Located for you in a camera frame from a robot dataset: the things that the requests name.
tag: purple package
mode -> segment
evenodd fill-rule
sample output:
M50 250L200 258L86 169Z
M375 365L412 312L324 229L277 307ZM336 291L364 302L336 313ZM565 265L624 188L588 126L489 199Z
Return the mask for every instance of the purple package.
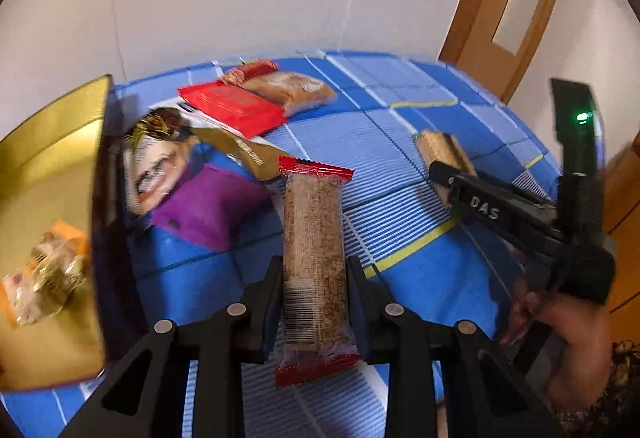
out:
M151 223L191 243L224 252L230 231L271 192L231 171L206 164L156 208Z

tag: blue checkered tablecloth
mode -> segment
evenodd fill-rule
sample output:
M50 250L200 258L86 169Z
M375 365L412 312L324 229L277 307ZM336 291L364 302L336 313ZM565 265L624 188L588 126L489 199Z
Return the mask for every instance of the blue checkered tablecloth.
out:
M521 269L487 229L447 214L413 135L423 129L455 134L477 169L551 198L560 172L554 157L512 111L452 66L364 52L264 56L283 70L322 79L338 94L333 104L300 113L265 138L296 157L355 169L342 196L346 253L359 256L369 278L375 263L396 300L424 319L446 325L472 319L493 336ZM129 125L151 104L175 97L178 87L215 80L243 60L180 68L112 92ZM194 159L252 179L211 147L202 146ZM242 222L229 252L211 252L157 227L133 236L129 249L149 322L185 324L239 300L245 285L261 279L271 256L282 252L277 203ZM248 437L383 436L388 367L361 364L277 389L275 355L264 366L242 370ZM196 370L194 362L183 436L191 435ZM434 371L440 397L437 364ZM5 393L1 399L27 438L52 438L97 383Z

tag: black device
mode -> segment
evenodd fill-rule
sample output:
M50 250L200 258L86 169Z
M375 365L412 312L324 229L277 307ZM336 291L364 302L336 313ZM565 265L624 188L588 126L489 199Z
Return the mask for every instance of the black device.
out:
M561 291L604 304L615 276L615 258L602 233L602 123L586 84L551 79L551 91L556 137L563 148L557 203L437 161L429 174L449 188L448 201L455 211L479 220L525 253L531 290ZM513 361L522 374L529 371L550 333L542 323L531 325Z
M347 258L351 326L363 359L390 364L386 438L436 437L434 360L440 362L451 438L560 438L560 424L500 348L471 321L443 326L396 304ZM169 320L109 372L60 438L175 438L190 360L198 359L194 438L242 438L241 363L262 364L273 347L282 308L282 258L247 285L239 303L208 320Z

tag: human hand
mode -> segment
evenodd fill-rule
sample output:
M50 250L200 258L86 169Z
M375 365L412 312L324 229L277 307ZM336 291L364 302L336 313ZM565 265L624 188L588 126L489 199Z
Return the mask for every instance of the human hand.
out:
M514 287L509 326L503 344L515 337L533 313L567 343L559 365L546 385L556 411L585 410L602 395L609 380L611 336L609 313L603 306L556 293L550 298L527 291L523 279Z

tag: round metal pin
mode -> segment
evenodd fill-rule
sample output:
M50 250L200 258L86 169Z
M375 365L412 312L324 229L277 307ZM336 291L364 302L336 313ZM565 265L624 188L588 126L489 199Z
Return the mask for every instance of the round metal pin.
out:
M242 315L244 312L246 312L246 306L242 303L231 303L226 307L226 312L229 315L233 316Z
M171 328L174 327L174 324L169 319L160 319L156 324L154 324L154 330L156 333L167 333L171 331Z
M478 327L471 321L460 321L458 323L458 331L465 335L473 335Z
M392 317L398 317L404 313L404 308L402 308L398 303L389 303L385 306L385 312L387 315L391 315Z

